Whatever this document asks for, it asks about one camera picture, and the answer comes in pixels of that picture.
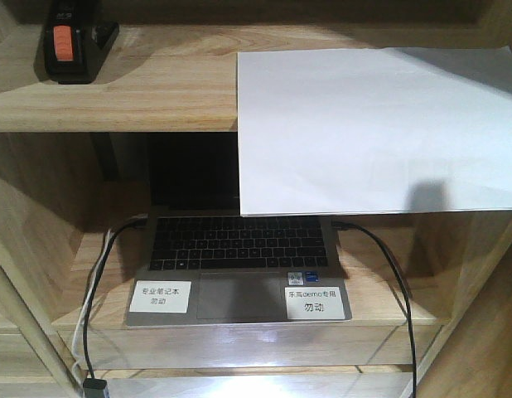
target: black plug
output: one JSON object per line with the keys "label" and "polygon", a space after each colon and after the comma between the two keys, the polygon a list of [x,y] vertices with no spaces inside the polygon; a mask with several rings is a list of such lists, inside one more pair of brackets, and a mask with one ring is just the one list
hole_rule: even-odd
{"label": "black plug", "polygon": [[103,379],[86,378],[83,381],[83,391],[85,398],[109,398],[107,381]]}

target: silver laptop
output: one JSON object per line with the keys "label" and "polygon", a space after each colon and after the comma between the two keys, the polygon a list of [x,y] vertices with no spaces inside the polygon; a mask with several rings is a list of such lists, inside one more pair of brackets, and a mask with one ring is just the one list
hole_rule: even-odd
{"label": "silver laptop", "polygon": [[329,217],[240,217],[235,133],[149,134],[130,327],[351,319]]}

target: orange switch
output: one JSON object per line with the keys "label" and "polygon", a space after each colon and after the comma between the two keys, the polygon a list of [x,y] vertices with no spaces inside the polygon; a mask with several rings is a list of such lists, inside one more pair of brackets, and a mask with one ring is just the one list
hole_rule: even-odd
{"label": "orange switch", "polygon": [[59,25],[54,27],[54,48],[58,61],[73,61],[74,51],[72,50],[72,28]]}

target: white paper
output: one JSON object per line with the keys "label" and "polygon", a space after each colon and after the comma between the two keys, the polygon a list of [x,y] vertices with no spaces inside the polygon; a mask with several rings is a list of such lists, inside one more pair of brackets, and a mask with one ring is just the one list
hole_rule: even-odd
{"label": "white paper", "polygon": [[512,54],[240,53],[245,216],[512,209]]}
{"label": "white paper", "polygon": [[344,319],[338,287],[298,287],[286,289],[287,319]]}
{"label": "white paper", "polygon": [[132,313],[185,313],[191,282],[139,280],[129,311]]}

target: printed label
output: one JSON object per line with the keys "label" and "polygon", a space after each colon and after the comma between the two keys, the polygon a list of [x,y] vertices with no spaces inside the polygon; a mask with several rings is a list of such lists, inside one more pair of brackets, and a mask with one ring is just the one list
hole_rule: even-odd
{"label": "printed label", "polygon": [[129,311],[132,313],[185,313],[191,282],[139,280]]}
{"label": "printed label", "polygon": [[332,288],[285,288],[288,319],[344,319],[341,292]]}
{"label": "printed label", "polygon": [[302,272],[288,272],[287,281],[289,286],[303,286],[304,277],[302,276]]}

